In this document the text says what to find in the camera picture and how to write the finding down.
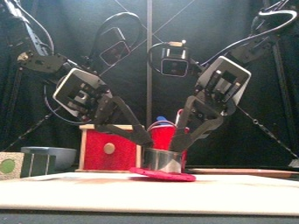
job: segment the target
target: silver cup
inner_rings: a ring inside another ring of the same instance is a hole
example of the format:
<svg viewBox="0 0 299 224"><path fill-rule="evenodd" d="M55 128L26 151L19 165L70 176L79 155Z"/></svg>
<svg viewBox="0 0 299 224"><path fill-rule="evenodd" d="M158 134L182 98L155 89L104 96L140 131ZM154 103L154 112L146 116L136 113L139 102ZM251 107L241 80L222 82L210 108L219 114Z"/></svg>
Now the silver cup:
<svg viewBox="0 0 299 224"><path fill-rule="evenodd" d="M184 164L186 158L180 152L158 149L143 150L142 168L151 171L182 173Z"/></svg>

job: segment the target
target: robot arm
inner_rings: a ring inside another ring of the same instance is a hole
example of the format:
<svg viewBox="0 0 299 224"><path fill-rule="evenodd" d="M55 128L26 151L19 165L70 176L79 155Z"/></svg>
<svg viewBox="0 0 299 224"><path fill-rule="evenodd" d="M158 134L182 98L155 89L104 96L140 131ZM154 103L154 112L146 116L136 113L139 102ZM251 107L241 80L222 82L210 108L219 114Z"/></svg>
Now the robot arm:
<svg viewBox="0 0 299 224"><path fill-rule="evenodd" d="M139 43L142 23L136 14L118 13L106 20L98 30L86 66L79 66L63 55L54 54L48 32L42 28L50 42L46 45L35 34L24 14L34 20L16 0L0 0L2 26L6 31L7 43L12 49L12 58L18 61L19 66L38 72L43 81L58 86L54 99L84 123L94 123L96 130L112 132L135 143L151 147L152 139L130 107L120 97L111 94L108 85L94 72L94 64L99 58L112 66L130 54L131 49ZM138 25L139 32L131 45L116 27L107 30L111 23L122 18L132 18ZM132 124L132 132L127 132L111 124L120 113Z"/></svg>
<svg viewBox="0 0 299 224"><path fill-rule="evenodd" d="M270 51L282 31L297 20L295 11L282 10L286 2L262 10L249 38L230 45L200 65L192 61L184 42L162 43L150 50L148 64L156 72L183 77L194 70L199 75L195 93L188 97L179 117L170 151L183 152L196 139L206 138L222 125L223 116L235 112L250 79L245 67ZM159 46L163 48L162 69L151 61L152 50ZM192 127L190 133L186 133L186 127Z"/></svg>

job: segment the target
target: table surface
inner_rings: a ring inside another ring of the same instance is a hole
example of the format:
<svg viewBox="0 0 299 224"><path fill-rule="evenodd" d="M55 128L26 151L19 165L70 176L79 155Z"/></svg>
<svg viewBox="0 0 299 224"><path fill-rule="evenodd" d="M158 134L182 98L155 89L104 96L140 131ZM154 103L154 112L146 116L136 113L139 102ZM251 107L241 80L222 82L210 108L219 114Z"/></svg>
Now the table surface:
<svg viewBox="0 0 299 224"><path fill-rule="evenodd" d="M195 176L195 182L168 182L132 173L68 172L4 180L0 209L299 216L299 182Z"/></svg>

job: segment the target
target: black backdrop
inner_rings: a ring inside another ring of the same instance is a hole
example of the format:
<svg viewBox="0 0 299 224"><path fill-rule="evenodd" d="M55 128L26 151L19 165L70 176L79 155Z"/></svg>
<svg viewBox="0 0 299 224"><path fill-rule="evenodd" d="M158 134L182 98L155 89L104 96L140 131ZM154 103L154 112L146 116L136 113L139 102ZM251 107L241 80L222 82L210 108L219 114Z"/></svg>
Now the black backdrop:
<svg viewBox="0 0 299 224"><path fill-rule="evenodd" d="M66 55L79 64L83 63L82 56L90 54L94 37L104 20L123 11L131 11L140 17L144 25L143 42L102 77L146 125L148 2L146 0L23 0L22 3L48 30L55 52ZM155 0L152 3L154 44L160 41L186 39L192 58L204 62L220 49L249 36L253 19L263 6L263 1L250 0ZM116 25L123 27L122 31L128 40L132 39L136 30L131 22L124 20ZM10 57L3 28L0 40L0 121L2 149L4 149L50 114L50 111L43 103L43 84L35 75L23 73L19 91L12 89L16 74L15 60ZM299 150L295 147L297 142L290 139L291 135L298 134L298 30L295 28L283 37L279 49L283 54L293 114L286 113L273 53L249 67L253 78L239 106L266 125L297 153ZM195 77L190 75L184 78L174 78L154 73L152 121L158 116L175 120L176 111L192 94L195 82ZM18 98L12 112L8 112L12 94L18 94ZM52 116L42 127L8 150L19 151L24 145L70 147L80 150L80 130ZM269 138L239 110L226 119L225 124L210 137L194 144L188 153L188 165L283 166L290 161L289 152Z"/></svg>

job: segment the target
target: red box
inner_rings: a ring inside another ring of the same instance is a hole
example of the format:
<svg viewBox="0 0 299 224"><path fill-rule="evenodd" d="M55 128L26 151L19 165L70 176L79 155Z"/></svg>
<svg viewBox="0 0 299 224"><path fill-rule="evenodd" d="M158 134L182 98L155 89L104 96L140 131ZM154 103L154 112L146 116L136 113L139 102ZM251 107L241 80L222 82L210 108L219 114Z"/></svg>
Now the red box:
<svg viewBox="0 0 299 224"><path fill-rule="evenodd" d="M131 131L131 125L116 125ZM122 136L95 131L92 124L82 125L78 172L128 172L140 167L142 147Z"/></svg>

